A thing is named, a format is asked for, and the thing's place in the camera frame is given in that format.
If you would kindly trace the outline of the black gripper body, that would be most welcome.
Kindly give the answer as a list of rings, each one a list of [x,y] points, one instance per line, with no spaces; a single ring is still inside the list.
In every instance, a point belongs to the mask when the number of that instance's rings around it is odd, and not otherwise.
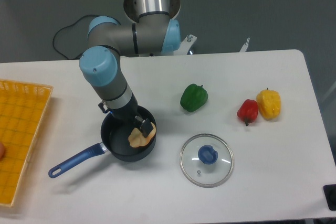
[[[100,102],[98,104],[98,107],[104,114],[110,113],[115,119],[121,120],[125,123],[133,124],[135,122],[136,116],[143,118],[143,116],[141,116],[140,113],[138,112],[138,102],[134,94],[132,94],[130,100],[120,108],[115,109],[108,107],[107,101]]]

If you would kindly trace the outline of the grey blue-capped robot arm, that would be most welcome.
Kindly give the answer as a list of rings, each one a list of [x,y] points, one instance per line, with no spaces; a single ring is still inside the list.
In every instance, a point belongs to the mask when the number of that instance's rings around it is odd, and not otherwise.
[[[170,0],[135,0],[138,22],[122,25],[107,16],[94,18],[88,29],[89,48],[79,60],[84,78],[102,100],[102,107],[131,123],[144,137],[152,123],[138,113],[138,103],[120,67],[121,56],[173,52],[181,44],[180,26],[170,18]]]

